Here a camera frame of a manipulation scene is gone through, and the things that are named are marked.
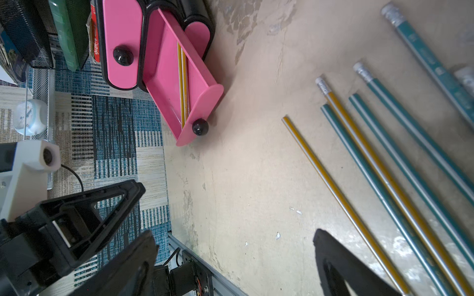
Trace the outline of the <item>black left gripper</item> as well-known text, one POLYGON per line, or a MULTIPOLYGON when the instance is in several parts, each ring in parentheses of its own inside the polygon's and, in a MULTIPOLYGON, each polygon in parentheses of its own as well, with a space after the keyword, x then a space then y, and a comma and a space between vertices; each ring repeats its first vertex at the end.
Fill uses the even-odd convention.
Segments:
POLYGON ((113 238, 146 192, 128 180, 48 200, 1 221, 1 295, 32 296, 69 275, 113 238))

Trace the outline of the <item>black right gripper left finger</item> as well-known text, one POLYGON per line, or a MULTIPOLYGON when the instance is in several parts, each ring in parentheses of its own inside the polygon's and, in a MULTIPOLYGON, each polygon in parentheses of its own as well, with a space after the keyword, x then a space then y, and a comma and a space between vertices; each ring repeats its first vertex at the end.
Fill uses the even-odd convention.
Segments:
POLYGON ((158 246, 150 231, 140 234, 73 296, 146 296, 151 289, 158 246))

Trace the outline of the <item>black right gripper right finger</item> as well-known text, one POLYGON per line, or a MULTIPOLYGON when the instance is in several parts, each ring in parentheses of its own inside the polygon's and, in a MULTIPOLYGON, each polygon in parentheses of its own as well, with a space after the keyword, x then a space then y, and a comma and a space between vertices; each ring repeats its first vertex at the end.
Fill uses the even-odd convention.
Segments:
POLYGON ((318 229, 313 239, 320 285, 326 296, 398 296, 400 293, 339 243, 318 229))

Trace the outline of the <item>yellow pencil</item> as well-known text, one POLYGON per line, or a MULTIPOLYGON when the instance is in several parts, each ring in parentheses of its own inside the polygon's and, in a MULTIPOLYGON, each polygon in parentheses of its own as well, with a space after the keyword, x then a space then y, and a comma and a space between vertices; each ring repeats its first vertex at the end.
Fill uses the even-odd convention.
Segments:
POLYGON ((288 116, 284 116, 282 118, 282 122, 288 129, 294 140, 297 142, 298 146, 301 148, 305 156, 308 158, 311 165, 315 168, 316 172, 321 177, 333 197, 339 203, 339 206, 343 209, 344 213, 349 218, 350 222, 353 224, 363 241, 366 243, 371 253, 375 256, 376 260, 379 262, 384 272, 388 275, 391 282, 395 285, 397 290, 400 291, 402 296, 411 296, 411 289, 409 288, 407 282, 403 279, 395 265, 385 254, 380 244, 377 243, 373 234, 369 231, 363 220, 360 218, 360 216, 354 210, 350 202, 341 192, 337 184, 333 181, 328 171, 325 169, 325 167, 314 154, 312 149, 306 143, 301 133, 298 132, 297 128, 292 123, 290 118, 288 116))
POLYGON ((183 92, 183 70, 182 70, 182 56, 181 56, 181 46, 177 42, 177 60, 178 60, 178 82, 179 82, 179 92, 180 92, 180 117, 181 117, 181 127, 185 126, 185 97, 183 92))
POLYGON ((188 86, 188 61, 183 48, 181 48, 181 74, 183 80, 183 105, 184 123, 186 123, 190 113, 189 86, 188 86))

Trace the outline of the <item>pink top drawer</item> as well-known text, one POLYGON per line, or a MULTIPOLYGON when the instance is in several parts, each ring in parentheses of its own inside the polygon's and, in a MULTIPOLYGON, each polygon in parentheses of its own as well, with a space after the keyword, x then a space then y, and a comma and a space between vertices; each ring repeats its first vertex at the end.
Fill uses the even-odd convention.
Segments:
POLYGON ((118 90, 132 90, 138 85, 145 4, 138 0, 95 1, 102 77, 118 90), (121 45, 134 55, 131 66, 121 66, 114 60, 113 50, 121 45))

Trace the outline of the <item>black drawer cabinet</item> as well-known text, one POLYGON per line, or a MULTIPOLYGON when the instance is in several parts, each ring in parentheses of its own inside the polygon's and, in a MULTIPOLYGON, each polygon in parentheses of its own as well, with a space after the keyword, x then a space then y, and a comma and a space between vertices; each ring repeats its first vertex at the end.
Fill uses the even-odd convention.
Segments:
MULTIPOLYGON (((178 21, 178 23, 181 25, 184 31, 185 31, 185 28, 191 22, 205 23, 211 30, 212 41, 213 41, 214 34, 215 34, 215 26, 213 25, 212 19, 208 13, 207 4, 205 1, 145 1, 145 2, 146 4, 145 4, 141 39, 143 39, 143 33, 148 28, 146 14, 150 12, 151 9, 161 9, 163 11, 170 12, 171 15, 174 16, 175 19, 178 21)), ((144 54, 143 40, 141 40, 137 87, 141 88, 144 91, 146 87, 144 86, 141 80, 141 65, 140 65, 144 59, 142 57, 143 54, 144 54)))

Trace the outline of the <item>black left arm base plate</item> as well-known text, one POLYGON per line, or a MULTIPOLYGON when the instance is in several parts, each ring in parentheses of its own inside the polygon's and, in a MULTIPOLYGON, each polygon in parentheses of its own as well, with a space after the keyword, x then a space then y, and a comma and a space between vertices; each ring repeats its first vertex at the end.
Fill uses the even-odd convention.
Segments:
POLYGON ((154 267, 151 296, 213 296, 212 273, 186 250, 178 247, 163 265, 154 267))

